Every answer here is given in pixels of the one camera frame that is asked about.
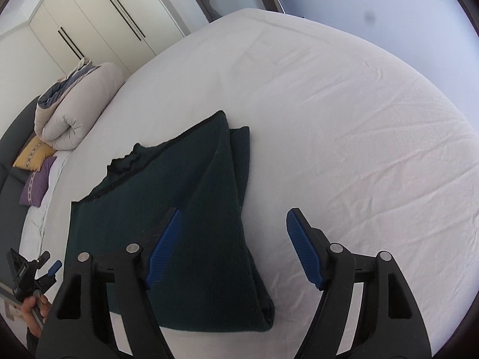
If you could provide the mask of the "person's left hand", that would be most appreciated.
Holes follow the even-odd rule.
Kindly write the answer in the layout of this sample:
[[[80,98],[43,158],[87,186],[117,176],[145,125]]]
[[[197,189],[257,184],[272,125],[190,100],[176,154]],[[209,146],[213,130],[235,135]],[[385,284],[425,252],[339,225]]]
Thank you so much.
[[[21,312],[26,322],[26,325],[36,338],[41,337],[42,328],[38,321],[35,319],[34,309],[38,308],[39,313],[43,321],[46,321],[49,310],[51,308],[51,303],[49,302],[48,298],[41,294],[40,296],[30,296],[24,299],[23,304],[21,306]]]

